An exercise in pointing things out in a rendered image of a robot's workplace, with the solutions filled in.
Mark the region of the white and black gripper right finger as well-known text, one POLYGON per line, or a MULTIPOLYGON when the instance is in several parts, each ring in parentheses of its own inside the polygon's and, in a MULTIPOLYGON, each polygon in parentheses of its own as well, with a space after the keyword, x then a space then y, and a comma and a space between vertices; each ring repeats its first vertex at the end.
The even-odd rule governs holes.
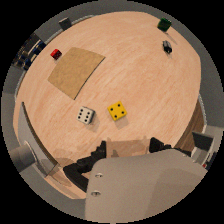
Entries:
POLYGON ((184 154, 186 154, 187 156, 191 157, 192 152, 191 151, 185 151, 180 148, 171 148, 171 145, 166 144, 164 146, 164 143, 161 142, 160 140, 156 139, 155 137, 152 137, 150 139, 150 146, 149 146, 149 152, 150 153, 154 153, 154 152, 158 152, 158 151, 162 151, 162 150, 166 150, 166 149, 176 149, 184 154))

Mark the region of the white die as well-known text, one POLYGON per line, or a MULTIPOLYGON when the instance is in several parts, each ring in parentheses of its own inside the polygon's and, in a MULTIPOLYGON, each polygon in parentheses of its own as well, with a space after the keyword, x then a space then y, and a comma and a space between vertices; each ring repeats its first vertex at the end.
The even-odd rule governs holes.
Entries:
POLYGON ((76 119, 85 124, 90 124, 95 115, 95 111, 85 106, 80 106, 76 119))

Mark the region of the green drink can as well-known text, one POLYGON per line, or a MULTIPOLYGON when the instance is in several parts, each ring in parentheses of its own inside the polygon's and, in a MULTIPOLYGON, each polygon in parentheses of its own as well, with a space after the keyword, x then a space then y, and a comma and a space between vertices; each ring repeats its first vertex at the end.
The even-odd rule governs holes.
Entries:
POLYGON ((157 27, 162 31, 167 31, 169 27, 172 25, 170 20, 167 20, 165 17, 161 18, 160 22, 158 23, 157 27))

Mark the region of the yellow die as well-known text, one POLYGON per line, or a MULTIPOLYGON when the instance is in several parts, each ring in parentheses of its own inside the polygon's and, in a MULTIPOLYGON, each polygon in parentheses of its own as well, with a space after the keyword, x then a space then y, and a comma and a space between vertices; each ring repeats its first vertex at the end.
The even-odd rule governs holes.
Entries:
POLYGON ((121 103, 121 101, 116 102, 115 104, 107 107, 112 119, 114 121, 120 119, 121 117, 127 115, 127 112, 121 103))

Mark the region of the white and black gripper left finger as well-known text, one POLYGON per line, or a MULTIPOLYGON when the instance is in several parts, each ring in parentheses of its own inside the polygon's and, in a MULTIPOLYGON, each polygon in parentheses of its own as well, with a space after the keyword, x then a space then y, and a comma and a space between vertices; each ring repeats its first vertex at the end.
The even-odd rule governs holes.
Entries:
POLYGON ((97 146, 96 151, 91 152, 91 156, 78 159, 77 163, 63 167, 63 171, 73 184, 86 193, 89 179, 81 174, 90 172, 93 165, 104 158, 106 158, 106 141, 102 140, 100 148, 97 146))

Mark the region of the red die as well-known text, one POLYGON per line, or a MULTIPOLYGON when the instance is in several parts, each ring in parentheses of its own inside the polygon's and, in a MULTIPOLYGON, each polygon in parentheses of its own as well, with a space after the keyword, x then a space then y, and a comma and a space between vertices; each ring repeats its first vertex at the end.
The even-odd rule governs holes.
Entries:
POLYGON ((55 49, 50 55, 54 58, 54 59, 58 59, 61 56, 61 52, 58 49, 55 49))

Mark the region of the tan square mat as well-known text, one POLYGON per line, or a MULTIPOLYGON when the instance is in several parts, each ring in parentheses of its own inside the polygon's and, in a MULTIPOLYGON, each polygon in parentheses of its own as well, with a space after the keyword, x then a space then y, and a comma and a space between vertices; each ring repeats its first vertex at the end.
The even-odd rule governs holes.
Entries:
POLYGON ((81 88, 105 56, 72 47, 55 66, 48 81, 75 100, 81 88))

